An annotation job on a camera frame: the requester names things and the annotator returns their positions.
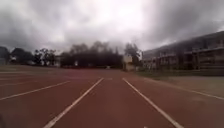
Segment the running track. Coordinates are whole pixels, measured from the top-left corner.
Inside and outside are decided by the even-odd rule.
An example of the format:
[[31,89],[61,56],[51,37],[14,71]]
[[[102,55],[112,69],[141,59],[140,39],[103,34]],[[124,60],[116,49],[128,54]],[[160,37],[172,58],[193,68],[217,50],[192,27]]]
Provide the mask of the running track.
[[224,128],[223,108],[118,70],[0,74],[0,128]]

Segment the cloudy sky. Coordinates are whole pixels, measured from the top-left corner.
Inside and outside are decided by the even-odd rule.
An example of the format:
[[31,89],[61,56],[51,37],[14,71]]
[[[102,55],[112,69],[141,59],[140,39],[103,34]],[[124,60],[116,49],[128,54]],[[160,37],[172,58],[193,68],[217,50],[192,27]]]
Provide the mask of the cloudy sky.
[[224,0],[0,0],[0,45],[66,49],[96,40],[152,49],[224,28]]

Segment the sky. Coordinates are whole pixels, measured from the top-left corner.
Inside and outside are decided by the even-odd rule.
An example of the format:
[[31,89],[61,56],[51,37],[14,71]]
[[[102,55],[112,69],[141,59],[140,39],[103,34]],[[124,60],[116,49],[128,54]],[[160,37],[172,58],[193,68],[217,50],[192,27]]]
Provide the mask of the sky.
[[142,50],[224,29],[223,0],[0,0],[0,45],[68,49],[95,41]]

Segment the tree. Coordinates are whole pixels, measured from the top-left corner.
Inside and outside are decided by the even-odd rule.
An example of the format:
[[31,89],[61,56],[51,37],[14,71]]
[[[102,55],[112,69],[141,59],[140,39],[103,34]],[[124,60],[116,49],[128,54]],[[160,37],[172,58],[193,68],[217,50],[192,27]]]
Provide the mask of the tree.
[[29,61],[33,60],[33,55],[22,48],[15,48],[11,55],[16,58],[15,62],[18,64],[28,64]]
[[54,65],[56,61],[55,57],[56,50],[42,48],[40,50],[35,50],[34,61],[37,65],[44,63],[44,66]]
[[132,57],[132,64],[134,66],[139,66],[140,65],[140,61],[139,61],[139,54],[140,50],[138,49],[138,47],[136,46],[136,44],[126,44],[126,48],[125,48],[125,54],[126,55],[130,55]]
[[84,43],[72,45],[70,51],[61,54],[61,66],[87,67],[120,67],[122,57],[113,52],[108,43],[95,42],[90,48]]
[[9,50],[6,47],[0,46],[0,58],[4,58],[5,61],[8,61],[10,57]]
[[34,62],[36,65],[41,65],[41,53],[38,50],[34,52]]

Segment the treeline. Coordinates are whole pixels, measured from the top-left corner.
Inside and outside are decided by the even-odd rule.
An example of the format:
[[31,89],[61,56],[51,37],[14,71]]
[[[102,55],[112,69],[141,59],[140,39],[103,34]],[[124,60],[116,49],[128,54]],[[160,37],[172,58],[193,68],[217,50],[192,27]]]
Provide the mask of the treeline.
[[95,42],[88,47],[86,44],[73,45],[67,52],[61,54],[61,67],[80,68],[121,68],[122,55],[118,49],[112,49],[108,43]]
[[[139,49],[135,44],[128,43],[125,54],[132,56],[132,64],[140,66]],[[109,43],[95,42],[92,46],[75,44],[68,51],[56,55],[56,50],[42,48],[33,53],[22,48],[12,52],[6,47],[0,47],[0,59],[11,64],[26,64],[34,66],[60,66],[64,68],[122,68],[122,55],[117,48]]]

